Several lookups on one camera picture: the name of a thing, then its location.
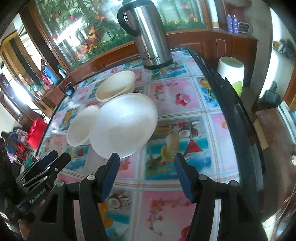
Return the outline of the small white bowl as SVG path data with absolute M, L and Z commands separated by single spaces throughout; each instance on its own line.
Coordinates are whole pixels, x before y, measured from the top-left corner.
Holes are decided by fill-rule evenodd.
M 67 132 L 67 142 L 72 147 L 90 144 L 90 131 L 93 128 L 99 107 L 91 105 L 77 114 L 70 123 Z

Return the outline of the purple spray cans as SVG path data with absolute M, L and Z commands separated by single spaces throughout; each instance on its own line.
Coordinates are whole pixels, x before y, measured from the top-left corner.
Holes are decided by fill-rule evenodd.
M 236 16 L 235 15 L 231 16 L 230 14 L 228 14 L 226 16 L 226 22 L 227 22 L 227 32 L 238 35 L 239 23 Z

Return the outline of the blue thermos flask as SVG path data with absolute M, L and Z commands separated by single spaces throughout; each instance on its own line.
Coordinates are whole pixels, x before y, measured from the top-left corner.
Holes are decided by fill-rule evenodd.
M 59 81 L 59 79 L 56 77 L 56 75 L 51 71 L 51 69 L 45 65 L 43 67 L 43 74 L 48 78 L 48 80 L 53 84 L 56 85 Z

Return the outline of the large white bowl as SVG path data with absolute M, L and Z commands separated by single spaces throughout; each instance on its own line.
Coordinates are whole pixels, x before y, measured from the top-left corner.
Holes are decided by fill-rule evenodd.
M 158 123 L 154 102 L 144 94 L 129 93 L 107 102 L 90 131 L 93 150 L 108 159 L 112 153 L 126 158 L 151 138 Z

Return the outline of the wooden sideboard cabinet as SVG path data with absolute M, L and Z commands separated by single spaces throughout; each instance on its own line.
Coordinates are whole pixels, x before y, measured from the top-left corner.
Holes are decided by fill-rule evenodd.
M 120 61 L 140 56 L 150 69 L 162 68 L 172 58 L 173 49 L 191 48 L 205 61 L 209 69 L 218 66 L 221 57 L 234 57 L 245 66 L 244 85 L 252 78 L 258 40 L 243 34 L 235 35 L 225 30 L 189 29 L 168 32 L 165 38 L 156 41 L 152 38 L 144 48 L 138 47 L 127 33 L 119 34 L 113 40 L 102 44 L 91 44 L 84 54 L 87 61 L 75 60 L 75 69 L 71 70 L 62 60 L 61 54 L 45 43 L 48 51 L 44 54 L 52 68 L 59 64 L 66 69 L 68 76 L 60 79 L 53 87 L 65 87 L 67 83 L 77 83 L 84 78 L 114 65 Z

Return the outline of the seated person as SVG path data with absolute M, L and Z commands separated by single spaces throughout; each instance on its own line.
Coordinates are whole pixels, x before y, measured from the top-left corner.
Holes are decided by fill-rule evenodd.
M 1 137 L 4 139 L 4 142 L 6 144 L 6 150 L 8 153 L 12 155 L 17 155 L 18 157 L 22 159 L 26 159 L 26 156 L 24 154 L 25 146 L 18 141 L 18 135 L 15 132 L 1 132 Z

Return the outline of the red shopping bag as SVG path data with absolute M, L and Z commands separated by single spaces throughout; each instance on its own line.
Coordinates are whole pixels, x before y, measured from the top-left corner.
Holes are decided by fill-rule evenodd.
M 46 127 L 47 124 L 41 118 L 37 118 L 30 128 L 26 142 L 35 150 L 38 149 Z

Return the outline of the white green waste bin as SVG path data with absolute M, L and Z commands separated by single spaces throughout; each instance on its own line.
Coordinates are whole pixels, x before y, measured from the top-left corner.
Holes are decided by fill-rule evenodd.
M 217 72 L 223 79 L 227 79 L 238 96 L 241 96 L 245 72 L 243 63 L 233 57 L 221 57 Z

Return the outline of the cream plastic bowl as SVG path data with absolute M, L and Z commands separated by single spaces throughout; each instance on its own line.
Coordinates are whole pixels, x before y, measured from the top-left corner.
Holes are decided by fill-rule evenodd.
M 136 78 L 136 74 L 133 71 L 125 70 L 118 72 L 99 85 L 95 92 L 95 97 L 100 102 L 108 102 L 120 95 L 133 93 Z

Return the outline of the stainless steel thermos jug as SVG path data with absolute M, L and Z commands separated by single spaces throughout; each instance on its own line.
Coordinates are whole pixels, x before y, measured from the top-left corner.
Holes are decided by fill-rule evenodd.
M 161 69 L 173 63 L 161 16 L 152 1 L 123 1 L 117 19 L 134 37 L 144 68 Z

